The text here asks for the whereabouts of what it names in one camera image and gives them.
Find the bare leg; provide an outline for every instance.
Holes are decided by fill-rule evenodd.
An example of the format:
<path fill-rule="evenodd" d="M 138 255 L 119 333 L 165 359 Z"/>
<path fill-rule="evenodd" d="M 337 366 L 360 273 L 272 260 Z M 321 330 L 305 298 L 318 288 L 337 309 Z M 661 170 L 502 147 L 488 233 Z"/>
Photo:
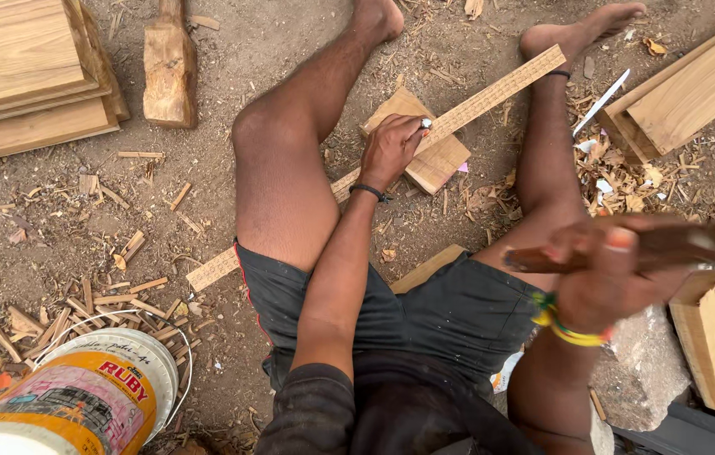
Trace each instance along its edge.
<path fill-rule="evenodd" d="M 521 52 L 526 60 L 559 44 L 570 70 L 574 60 L 592 43 L 621 32 L 644 14 L 641 3 L 606 5 L 572 25 L 537 25 L 523 34 Z M 531 87 L 531 107 L 523 151 L 518 158 L 517 191 L 523 221 L 498 242 L 472 258 L 497 269 L 507 270 L 502 253 L 507 248 L 529 248 L 545 244 L 557 229 L 584 222 L 590 217 L 582 206 L 576 178 L 574 153 L 565 118 L 565 83 L 560 75 L 539 79 Z M 544 291 L 551 291 L 555 275 L 514 276 Z"/>
<path fill-rule="evenodd" d="M 340 217 L 319 144 L 371 52 L 402 27 L 393 0 L 354 0 L 341 36 L 237 116 L 232 141 L 243 247 L 312 270 Z"/>

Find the black wristband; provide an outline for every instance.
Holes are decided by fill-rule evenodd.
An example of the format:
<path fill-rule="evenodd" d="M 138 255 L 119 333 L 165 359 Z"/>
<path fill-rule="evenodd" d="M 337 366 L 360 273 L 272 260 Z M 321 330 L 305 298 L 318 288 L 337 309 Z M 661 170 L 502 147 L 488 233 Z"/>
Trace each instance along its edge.
<path fill-rule="evenodd" d="M 546 76 L 549 75 L 558 75 L 558 76 L 565 76 L 566 78 L 570 79 L 571 78 L 571 73 L 564 71 L 564 70 L 554 70 L 554 71 L 548 71 L 546 73 Z"/>
<path fill-rule="evenodd" d="M 358 183 L 356 185 L 352 185 L 349 188 L 349 193 L 351 194 L 352 191 L 354 190 L 365 190 L 368 191 L 369 193 L 372 193 L 374 196 L 377 196 L 377 200 L 379 202 L 385 202 L 388 203 L 392 199 L 386 196 L 385 194 L 375 190 L 374 188 L 370 187 L 369 185 L 363 185 L 363 183 Z"/>

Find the wooden mallet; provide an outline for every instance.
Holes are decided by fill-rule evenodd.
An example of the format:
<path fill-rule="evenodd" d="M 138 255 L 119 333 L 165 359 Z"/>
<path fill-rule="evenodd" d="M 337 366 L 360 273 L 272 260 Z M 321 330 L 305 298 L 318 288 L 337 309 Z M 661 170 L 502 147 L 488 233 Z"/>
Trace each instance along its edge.
<path fill-rule="evenodd" d="M 197 54 L 184 29 L 184 0 L 160 0 L 159 17 L 144 27 L 144 117 L 173 128 L 197 124 Z"/>

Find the stacked wooden planks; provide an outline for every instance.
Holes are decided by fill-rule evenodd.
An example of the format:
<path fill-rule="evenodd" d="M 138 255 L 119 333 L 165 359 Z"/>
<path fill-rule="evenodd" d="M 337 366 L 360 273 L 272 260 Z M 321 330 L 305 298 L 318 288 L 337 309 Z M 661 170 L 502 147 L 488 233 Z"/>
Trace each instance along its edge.
<path fill-rule="evenodd" d="M 681 147 L 714 118 L 715 36 L 596 114 L 631 164 Z"/>
<path fill-rule="evenodd" d="M 0 0 L 0 157 L 119 130 L 130 118 L 79 0 Z"/>

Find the black shorts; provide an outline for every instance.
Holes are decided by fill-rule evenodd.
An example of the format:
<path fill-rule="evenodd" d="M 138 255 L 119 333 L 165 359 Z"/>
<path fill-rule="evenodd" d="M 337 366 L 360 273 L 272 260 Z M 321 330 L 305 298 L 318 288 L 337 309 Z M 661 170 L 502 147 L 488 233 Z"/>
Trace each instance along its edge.
<path fill-rule="evenodd" d="M 263 362 L 279 390 L 293 362 L 312 274 L 235 244 L 248 298 L 273 345 Z M 369 265 L 354 350 L 410 351 L 442 360 L 480 392 L 534 329 L 537 287 L 462 253 L 428 281 L 395 295 Z"/>

